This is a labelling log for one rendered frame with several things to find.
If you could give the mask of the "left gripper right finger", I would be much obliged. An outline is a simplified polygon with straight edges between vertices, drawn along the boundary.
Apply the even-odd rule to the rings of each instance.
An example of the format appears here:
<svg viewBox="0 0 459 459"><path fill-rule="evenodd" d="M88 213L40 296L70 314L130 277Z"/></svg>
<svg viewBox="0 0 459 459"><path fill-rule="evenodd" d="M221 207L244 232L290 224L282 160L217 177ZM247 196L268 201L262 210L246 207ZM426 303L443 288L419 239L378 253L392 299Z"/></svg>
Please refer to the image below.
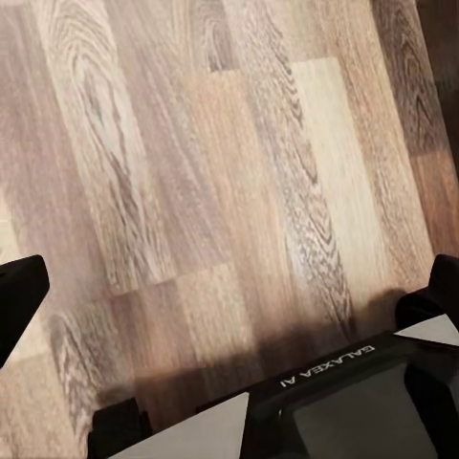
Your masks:
<svg viewBox="0 0 459 459"><path fill-rule="evenodd" d="M459 258L438 254L428 287L459 331Z"/></svg>

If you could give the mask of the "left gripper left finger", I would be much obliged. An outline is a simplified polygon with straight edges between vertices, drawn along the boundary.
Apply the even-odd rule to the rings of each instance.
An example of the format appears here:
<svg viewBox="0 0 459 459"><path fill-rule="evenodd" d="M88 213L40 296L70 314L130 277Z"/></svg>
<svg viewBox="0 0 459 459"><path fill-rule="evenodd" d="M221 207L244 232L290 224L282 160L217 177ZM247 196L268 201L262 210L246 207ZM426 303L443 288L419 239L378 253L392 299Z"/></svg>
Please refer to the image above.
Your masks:
<svg viewBox="0 0 459 459"><path fill-rule="evenodd" d="M0 369L50 291L40 254L0 265Z"/></svg>

